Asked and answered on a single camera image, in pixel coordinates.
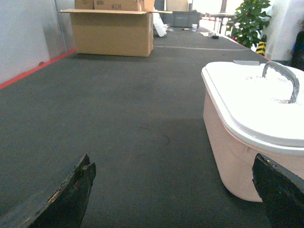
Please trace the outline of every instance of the gray handle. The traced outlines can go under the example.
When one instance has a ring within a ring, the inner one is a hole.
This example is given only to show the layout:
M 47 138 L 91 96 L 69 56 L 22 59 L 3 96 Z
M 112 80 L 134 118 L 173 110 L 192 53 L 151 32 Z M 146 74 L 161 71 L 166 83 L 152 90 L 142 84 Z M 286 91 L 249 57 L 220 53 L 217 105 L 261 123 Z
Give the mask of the gray handle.
M 292 82 L 294 89 L 288 103 L 291 104 L 296 102 L 296 98 L 298 97 L 300 90 L 299 79 L 295 76 L 295 74 L 290 69 L 274 61 L 269 61 L 265 64 L 262 77 L 266 77 L 266 72 L 268 67 L 274 69 L 276 72 L 279 72 L 281 75 L 285 76 L 289 81 Z

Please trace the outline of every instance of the gray storage bin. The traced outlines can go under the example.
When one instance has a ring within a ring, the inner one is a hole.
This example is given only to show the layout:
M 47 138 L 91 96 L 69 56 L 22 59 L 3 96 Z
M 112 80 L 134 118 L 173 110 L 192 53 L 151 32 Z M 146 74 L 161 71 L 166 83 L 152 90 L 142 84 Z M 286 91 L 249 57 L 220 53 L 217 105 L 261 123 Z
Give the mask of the gray storage bin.
M 192 27 L 197 24 L 199 27 L 201 16 L 199 12 L 179 12 L 174 11 L 172 14 L 163 14 L 163 23 L 171 24 L 172 27 Z

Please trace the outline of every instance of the pink container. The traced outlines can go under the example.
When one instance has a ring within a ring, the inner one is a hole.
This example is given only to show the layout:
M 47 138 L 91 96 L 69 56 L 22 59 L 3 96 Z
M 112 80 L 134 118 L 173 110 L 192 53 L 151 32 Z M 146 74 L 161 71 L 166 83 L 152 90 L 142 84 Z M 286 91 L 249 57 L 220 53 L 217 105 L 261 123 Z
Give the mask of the pink container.
M 257 153 L 304 179 L 304 72 L 274 62 L 213 62 L 201 75 L 204 121 L 225 187 L 243 200 L 262 202 L 252 182 Z

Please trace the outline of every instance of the yellow and black striped post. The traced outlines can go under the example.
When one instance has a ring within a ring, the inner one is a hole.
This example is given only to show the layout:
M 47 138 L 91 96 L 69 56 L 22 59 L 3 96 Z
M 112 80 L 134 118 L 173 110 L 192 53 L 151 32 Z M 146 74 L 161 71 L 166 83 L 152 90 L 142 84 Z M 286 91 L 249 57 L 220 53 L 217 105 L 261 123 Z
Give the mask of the yellow and black striped post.
M 260 42 L 258 43 L 256 53 L 265 56 L 265 51 L 266 51 L 266 42 L 267 42 L 267 36 L 263 35 Z

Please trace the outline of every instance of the green leaves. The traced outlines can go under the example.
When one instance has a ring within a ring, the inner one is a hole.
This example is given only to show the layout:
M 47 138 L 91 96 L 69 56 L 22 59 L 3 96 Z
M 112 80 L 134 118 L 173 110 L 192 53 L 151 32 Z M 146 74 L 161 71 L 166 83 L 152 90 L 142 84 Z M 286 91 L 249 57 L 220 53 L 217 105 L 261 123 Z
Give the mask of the green leaves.
M 237 37 L 237 42 L 247 48 L 252 45 L 257 47 L 263 27 L 269 25 L 266 18 L 271 18 L 263 10 L 271 6 L 269 0 L 244 0 L 236 8 L 236 17 L 234 19 L 235 29 L 232 31 L 233 37 Z

